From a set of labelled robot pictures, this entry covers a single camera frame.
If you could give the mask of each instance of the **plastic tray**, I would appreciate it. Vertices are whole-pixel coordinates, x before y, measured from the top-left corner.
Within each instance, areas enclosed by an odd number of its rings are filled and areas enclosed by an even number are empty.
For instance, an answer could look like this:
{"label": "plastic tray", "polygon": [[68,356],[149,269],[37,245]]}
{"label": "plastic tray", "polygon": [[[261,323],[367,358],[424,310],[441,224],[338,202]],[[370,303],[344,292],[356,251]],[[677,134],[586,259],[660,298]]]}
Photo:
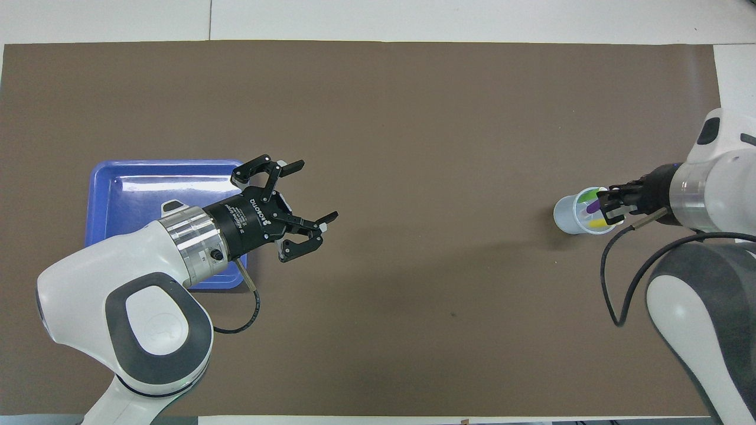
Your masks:
{"label": "plastic tray", "polygon": [[[231,184],[237,160],[105,161],[91,173],[85,245],[143,228],[160,218],[160,205],[176,199],[205,206],[239,193]],[[246,256],[241,257],[246,266]],[[192,287],[231,289],[242,277],[235,264]]]}

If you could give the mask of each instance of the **white cup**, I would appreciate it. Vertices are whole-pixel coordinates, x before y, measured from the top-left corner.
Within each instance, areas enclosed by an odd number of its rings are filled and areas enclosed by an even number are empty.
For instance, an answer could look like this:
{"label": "white cup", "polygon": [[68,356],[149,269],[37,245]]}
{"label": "white cup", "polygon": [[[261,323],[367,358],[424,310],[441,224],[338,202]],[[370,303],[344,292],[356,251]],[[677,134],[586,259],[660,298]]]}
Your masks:
{"label": "white cup", "polygon": [[559,200],[554,206],[554,222],[562,229],[563,232],[569,234],[605,234],[612,231],[618,224],[614,225],[600,225],[594,226],[590,223],[595,223],[597,220],[603,219],[601,210],[588,214],[586,208],[591,205],[597,198],[591,197],[584,202],[578,202],[583,194],[599,189],[605,191],[606,188],[600,188],[593,186],[592,188],[585,188],[577,194],[566,196]]}

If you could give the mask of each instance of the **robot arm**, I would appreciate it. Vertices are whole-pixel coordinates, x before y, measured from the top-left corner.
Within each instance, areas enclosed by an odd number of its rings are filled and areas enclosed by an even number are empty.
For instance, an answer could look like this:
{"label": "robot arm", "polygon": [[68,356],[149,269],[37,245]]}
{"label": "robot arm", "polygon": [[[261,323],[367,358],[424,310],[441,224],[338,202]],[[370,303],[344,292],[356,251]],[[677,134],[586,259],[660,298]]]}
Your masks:
{"label": "robot arm", "polygon": [[[598,193],[606,221],[654,214],[702,234],[690,240],[756,234],[755,136],[756,119],[712,111],[685,163]],[[715,420],[756,425],[756,244],[678,245],[646,290],[653,324]]]}
{"label": "robot arm", "polygon": [[[234,169],[238,195],[205,208],[164,203],[161,219],[91,245],[39,275],[39,314],[53,341],[90,355],[116,375],[85,425],[150,423],[202,377],[213,326],[187,288],[286,233],[308,240],[280,242],[281,262],[320,247],[337,213],[301,219],[274,190],[280,177],[303,166],[260,156]],[[260,172],[268,173],[263,188],[249,183]]]}

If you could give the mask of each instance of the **yellow marker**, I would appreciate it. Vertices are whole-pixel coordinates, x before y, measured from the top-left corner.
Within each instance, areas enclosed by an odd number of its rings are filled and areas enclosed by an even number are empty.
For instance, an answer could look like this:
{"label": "yellow marker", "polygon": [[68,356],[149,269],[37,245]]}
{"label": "yellow marker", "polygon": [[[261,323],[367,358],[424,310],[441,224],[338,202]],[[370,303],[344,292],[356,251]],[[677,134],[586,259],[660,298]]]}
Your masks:
{"label": "yellow marker", "polygon": [[595,219],[588,222],[589,228],[603,228],[608,226],[605,219]]}

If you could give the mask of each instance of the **brown table surface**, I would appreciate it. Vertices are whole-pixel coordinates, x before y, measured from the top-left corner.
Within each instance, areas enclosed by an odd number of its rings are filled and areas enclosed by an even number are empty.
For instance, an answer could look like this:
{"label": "brown table surface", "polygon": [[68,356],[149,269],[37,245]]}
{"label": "brown table surface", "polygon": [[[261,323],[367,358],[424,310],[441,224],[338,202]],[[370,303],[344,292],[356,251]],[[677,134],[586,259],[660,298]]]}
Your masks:
{"label": "brown table surface", "polygon": [[[50,341],[34,301],[36,276],[82,248],[98,162],[263,153],[308,162],[279,185],[296,214],[341,216],[316,253],[254,252],[258,321],[216,336],[168,414],[706,414],[643,288],[624,328],[609,320],[610,236],[550,214],[684,160],[719,106],[711,46],[8,45],[4,67],[0,414],[82,413],[110,382]],[[619,243],[617,300],[687,233]],[[252,306],[197,298],[227,327]]]}

